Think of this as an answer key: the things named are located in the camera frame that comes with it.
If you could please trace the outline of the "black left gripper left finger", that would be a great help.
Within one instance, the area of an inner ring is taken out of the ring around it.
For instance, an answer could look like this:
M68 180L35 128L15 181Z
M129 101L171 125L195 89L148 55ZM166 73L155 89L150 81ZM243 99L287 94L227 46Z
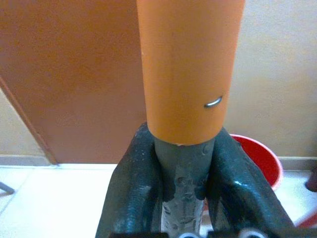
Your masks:
M162 204L174 192L143 123L112 173L95 238L169 238L161 231Z

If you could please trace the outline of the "grey metal leg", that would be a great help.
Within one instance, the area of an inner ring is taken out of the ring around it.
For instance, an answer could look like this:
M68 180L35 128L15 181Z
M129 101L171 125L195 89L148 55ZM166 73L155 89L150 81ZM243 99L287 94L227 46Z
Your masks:
M15 194L15 190L12 187L6 185L3 182L0 182L0 197L13 195L13 194Z

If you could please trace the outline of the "brown wooden door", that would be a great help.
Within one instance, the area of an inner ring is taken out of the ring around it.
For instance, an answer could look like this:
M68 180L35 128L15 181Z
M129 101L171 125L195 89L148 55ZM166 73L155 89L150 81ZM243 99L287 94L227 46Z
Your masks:
M0 0L0 87L53 163L118 163L146 120L136 0Z

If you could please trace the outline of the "dark furniture leg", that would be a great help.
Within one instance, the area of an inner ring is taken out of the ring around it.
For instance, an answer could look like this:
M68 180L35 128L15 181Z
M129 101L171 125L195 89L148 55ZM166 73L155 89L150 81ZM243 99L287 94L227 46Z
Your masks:
M306 188L311 192L317 192L317 167L315 167L310 178L305 183Z

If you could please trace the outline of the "orange broom handle grey shaft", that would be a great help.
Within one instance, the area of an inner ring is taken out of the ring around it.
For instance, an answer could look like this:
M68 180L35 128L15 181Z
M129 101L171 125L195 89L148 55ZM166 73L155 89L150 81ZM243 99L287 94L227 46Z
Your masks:
M147 124L162 169L161 230L199 234L245 0L137 0Z

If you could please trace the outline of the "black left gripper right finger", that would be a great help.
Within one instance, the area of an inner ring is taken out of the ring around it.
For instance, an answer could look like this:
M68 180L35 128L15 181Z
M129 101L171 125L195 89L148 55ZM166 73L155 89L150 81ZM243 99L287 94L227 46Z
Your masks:
M215 137L206 188L206 238L294 238L296 228L259 167L225 128Z

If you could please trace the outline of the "red plastic bucket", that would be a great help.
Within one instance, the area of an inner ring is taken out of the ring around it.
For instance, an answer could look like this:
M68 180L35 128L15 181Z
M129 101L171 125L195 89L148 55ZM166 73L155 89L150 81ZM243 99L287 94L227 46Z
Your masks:
M260 168L294 224L317 228L317 192L305 186L317 167L317 157L278 157L254 139L237 134L231 136Z

